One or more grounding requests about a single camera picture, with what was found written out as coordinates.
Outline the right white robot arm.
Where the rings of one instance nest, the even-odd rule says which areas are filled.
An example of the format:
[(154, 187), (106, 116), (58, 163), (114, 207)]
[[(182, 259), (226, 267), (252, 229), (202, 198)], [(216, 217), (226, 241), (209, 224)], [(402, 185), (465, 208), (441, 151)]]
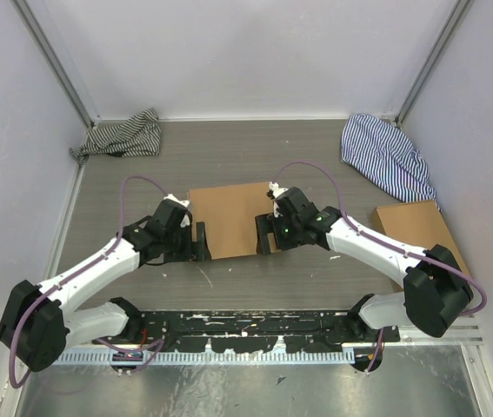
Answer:
[(390, 295), (365, 295), (347, 313), (352, 336), (373, 341), (382, 329), (413, 325), (440, 338), (473, 301), (469, 279), (449, 249), (431, 249), (396, 241), (338, 208), (318, 209), (297, 187), (269, 185), (272, 212), (256, 217), (257, 248), (270, 253), (314, 245), (347, 255), (389, 277), (400, 287)]

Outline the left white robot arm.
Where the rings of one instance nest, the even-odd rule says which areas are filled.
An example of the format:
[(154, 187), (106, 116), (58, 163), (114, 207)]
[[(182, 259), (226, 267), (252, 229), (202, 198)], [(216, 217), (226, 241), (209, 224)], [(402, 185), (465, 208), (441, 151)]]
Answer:
[(0, 341), (32, 372), (49, 367), (65, 349), (93, 340), (139, 341), (143, 317), (129, 301), (116, 297), (97, 308), (82, 305), (143, 266), (208, 260), (204, 226), (192, 223), (189, 205), (167, 195), (153, 215), (124, 227), (75, 267), (38, 284), (19, 282), (0, 320)]

